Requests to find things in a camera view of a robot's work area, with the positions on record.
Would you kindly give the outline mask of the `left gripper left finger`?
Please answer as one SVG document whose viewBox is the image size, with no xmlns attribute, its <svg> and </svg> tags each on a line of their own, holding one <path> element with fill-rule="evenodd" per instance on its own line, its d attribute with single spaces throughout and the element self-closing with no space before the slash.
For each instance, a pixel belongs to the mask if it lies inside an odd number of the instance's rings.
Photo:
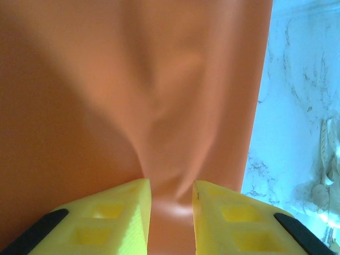
<svg viewBox="0 0 340 255">
<path fill-rule="evenodd" d="M 147 254 L 150 213 L 140 178 L 55 208 L 1 254 Z"/>
</svg>

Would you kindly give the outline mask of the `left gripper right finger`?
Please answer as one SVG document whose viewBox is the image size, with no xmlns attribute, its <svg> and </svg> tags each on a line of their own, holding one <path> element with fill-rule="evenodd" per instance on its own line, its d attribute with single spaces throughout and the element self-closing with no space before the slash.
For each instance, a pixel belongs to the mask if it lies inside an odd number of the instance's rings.
<svg viewBox="0 0 340 255">
<path fill-rule="evenodd" d="M 192 209 L 196 254 L 334 254 L 290 213 L 207 181 Z"/>
</svg>

